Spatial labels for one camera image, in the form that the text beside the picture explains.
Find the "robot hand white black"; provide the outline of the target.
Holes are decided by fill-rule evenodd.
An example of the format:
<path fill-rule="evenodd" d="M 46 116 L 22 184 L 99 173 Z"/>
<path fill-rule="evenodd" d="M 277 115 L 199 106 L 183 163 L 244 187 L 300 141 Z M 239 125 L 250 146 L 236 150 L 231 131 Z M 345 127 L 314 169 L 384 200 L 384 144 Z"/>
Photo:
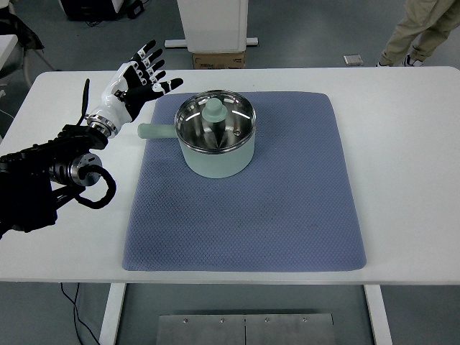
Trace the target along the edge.
<path fill-rule="evenodd" d="M 87 117 L 87 124 L 107 138 L 115 137 L 127 123 L 133 122 L 143 106 L 175 90 L 183 79 L 168 80 L 162 69 L 162 49 L 154 40 L 142 46 L 122 64 L 105 87 L 100 104 Z"/>

